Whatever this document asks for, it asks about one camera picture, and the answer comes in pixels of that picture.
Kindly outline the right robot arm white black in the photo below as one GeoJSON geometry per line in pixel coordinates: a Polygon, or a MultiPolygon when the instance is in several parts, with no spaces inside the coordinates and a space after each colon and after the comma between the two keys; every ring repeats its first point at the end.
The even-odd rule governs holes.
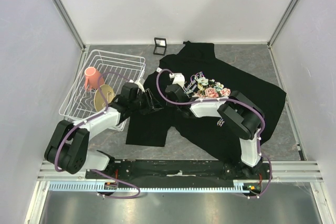
{"type": "Polygon", "coordinates": [[[241,174],[248,179],[259,173],[261,162],[260,134],[265,128],[264,116],[246,96],[233,91],[228,97],[200,98],[187,95],[179,84],[165,89],[167,102],[190,118],[221,118],[236,137],[241,148],[241,174]]]}

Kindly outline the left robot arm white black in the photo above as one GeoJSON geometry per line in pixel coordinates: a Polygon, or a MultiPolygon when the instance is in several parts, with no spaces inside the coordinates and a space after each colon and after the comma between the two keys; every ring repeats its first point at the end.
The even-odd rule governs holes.
{"type": "Polygon", "coordinates": [[[44,158],[55,170],[75,174],[81,169],[95,169],[103,178],[111,178],[115,165],[111,156],[88,150],[89,141],[104,130],[118,126],[134,112],[149,114],[162,109],[149,89],[138,82],[127,82],[108,107],[83,120],[60,121],[45,150],[44,158]]]}

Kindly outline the black printed t-shirt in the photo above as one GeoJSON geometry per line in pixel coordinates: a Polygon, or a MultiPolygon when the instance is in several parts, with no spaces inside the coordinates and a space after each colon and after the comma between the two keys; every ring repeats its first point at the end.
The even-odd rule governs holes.
{"type": "MultiPolygon", "coordinates": [[[[214,44],[187,41],[177,54],[167,55],[159,68],[181,73],[185,77],[184,91],[196,98],[216,99],[239,91],[264,113],[266,127],[261,143],[268,141],[282,114],[286,93],[278,86],[239,70],[215,56],[214,44]]],[[[126,144],[164,147],[171,127],[209,155],[224,162],[240,161],[239,138],[220,118],[188,119],[178,109],[160,96],[171,84],[168,73],[160,76],[152,72],[144,82],[163,107],[147,115],[133,113],[130,117],[126,144]]]]}

